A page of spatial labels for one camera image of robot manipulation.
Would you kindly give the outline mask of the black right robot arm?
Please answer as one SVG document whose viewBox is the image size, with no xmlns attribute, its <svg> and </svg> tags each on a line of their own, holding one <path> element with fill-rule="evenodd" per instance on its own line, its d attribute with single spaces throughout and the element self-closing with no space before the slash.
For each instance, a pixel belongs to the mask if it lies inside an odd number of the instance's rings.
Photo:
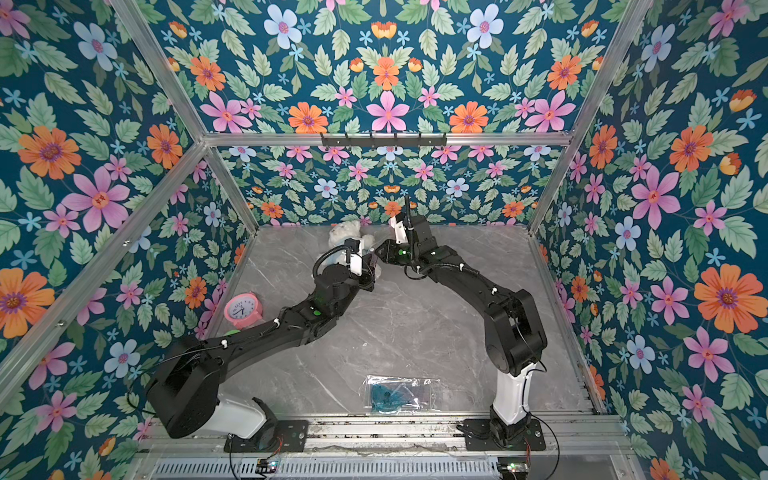
<svg viewBox="0 0 768 480">
<path fill-rule="evenodd" d="M 541 365 L 548 339 L 533 296 L 505 288 L 438 243 L 424 216 L 408 205 L 388 221 L 394 237 L 376 248 L 379 259 L 404 269 L 411 280 L 429 279 L 467 302 L 483 319 L 485 350 L 497 369 L 490 407 L 491 429 L 511 435 L 532 418 L 531 376 Z"/>
</svg>

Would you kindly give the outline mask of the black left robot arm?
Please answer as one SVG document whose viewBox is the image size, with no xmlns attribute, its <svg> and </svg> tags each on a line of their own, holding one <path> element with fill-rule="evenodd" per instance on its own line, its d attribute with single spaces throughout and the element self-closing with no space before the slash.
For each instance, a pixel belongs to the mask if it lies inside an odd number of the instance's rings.
<svg viewBox="0 0 768 480">
<path fill-rule="evenodd" d="M 348 262 L 327 264 L 319 258 L 312 270 L 313 291 L 300 303 L 282 308 L 273 320 L 208 340 L 188 335 L 171 345 L 146 386 L 146 398 L 169 437 L 229 435 L 260 450 L 273 446 L 278 421 L 266 403 L 222 396 L 220 386 L 261 360 L 321 338 L 359 291 L 373 290 L 376 255 L 354 252 L 352 241 L 326 254 L 339 251 Z"/>
</svg>

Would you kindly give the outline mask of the teal ruler set bag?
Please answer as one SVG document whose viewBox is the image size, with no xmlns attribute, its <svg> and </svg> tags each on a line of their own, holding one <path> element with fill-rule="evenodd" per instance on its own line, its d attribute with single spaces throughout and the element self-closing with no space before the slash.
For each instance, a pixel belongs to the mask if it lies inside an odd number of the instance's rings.
<svg viewBox="0 0 768 480">
<path fill-rule="evenodd" d="M 363 383 L 366 408 L 375 415 L 406 415 L 440 409 L 439 379 L 368 375 Z"/>
</svg>

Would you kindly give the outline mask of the white teddy bear blue shirt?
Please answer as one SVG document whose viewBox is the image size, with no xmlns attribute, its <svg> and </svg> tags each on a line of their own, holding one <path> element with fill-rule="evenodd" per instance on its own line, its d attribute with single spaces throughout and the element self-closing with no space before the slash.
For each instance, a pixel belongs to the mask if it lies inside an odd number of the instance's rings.
<svg viewBox="0 0 768 480">
<path fill-rule="evenodd" d="M 360 242 L 361 254 L 373 254 L 375 247 L 375 237 L 371 234 L 361 233 L 361 223 L 359 220 L 346 221 L 333 226 L 329 232 L 328 246 L 330 248 L 343 245 L 346 240 L 358 240 Z M 345 253 L 335 253 L 327 261 L 327 263 L 340 263 L 346 265 Z M 377 266 L 377 260 L 371 259 L 371 266 L 373 267 L 374 278 L 379 279 L 381 275 L 381 267 Z"/>
</svg>

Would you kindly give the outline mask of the pink alarm clock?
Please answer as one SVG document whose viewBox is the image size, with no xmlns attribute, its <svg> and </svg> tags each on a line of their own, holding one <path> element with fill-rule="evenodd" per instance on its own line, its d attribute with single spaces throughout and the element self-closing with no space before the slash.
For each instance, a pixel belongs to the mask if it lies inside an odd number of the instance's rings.
<svg viewBox="0 0 768 480">
<path fill-rule="evenodd" d="M 226 320 L 238 330 L 255 326 L 263 320 L 263 306 L 252 292 L 232 297 L 225 306 Z"/>
</svg>

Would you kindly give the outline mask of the white vent grille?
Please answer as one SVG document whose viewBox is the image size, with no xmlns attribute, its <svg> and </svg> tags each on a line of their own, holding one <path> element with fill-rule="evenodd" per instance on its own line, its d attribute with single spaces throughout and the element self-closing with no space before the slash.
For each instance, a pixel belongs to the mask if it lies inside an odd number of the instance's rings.
<svg viewBox="0 0 768 480">
<path fill-rule="evenodd" d="M 497 462 L 450 457 L 291 457 L 260 467 L 253 458 L 172 459 L 153 479 L 499 479 Z"/>
</svg>

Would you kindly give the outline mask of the black hook rail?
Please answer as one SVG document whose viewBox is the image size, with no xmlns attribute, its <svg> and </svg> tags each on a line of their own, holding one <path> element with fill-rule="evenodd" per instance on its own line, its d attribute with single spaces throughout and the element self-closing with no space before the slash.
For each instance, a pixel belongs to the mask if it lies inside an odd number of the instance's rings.
<svg viewBox="0 0 768 480">
<path fill-rule="evenodd" d="M 321 134 L 324 147 L 442 147 L 448 144 L 446 134 L 393 133 L 393 134 Z"/>
</svg>

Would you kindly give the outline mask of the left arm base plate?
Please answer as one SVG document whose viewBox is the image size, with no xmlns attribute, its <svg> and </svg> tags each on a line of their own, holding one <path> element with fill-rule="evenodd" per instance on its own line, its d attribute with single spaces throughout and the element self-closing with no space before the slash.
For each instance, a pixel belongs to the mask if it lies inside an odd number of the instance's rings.
<svg viewBox="0 0 768 480">
<path fill-rule="evenodd" d="M 268 420 L 252 438 L 234 436 L 225 442 L 226 453 L 303 452 L 308 438 L 306 420 Z"/>
</svg>

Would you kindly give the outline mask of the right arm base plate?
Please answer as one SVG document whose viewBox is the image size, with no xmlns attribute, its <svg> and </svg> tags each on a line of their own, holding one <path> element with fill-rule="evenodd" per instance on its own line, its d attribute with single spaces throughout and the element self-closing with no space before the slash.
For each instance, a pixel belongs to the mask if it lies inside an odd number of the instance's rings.
<svg viewBox="0 0 768 480">
<path fill-rule="evenodd" d="M 468 451 L 533 451 L 546 449 L 541 423 L 532 418 L 505 425 L 498 419 L 465 419 L 457 425 Z"/>
</svg>

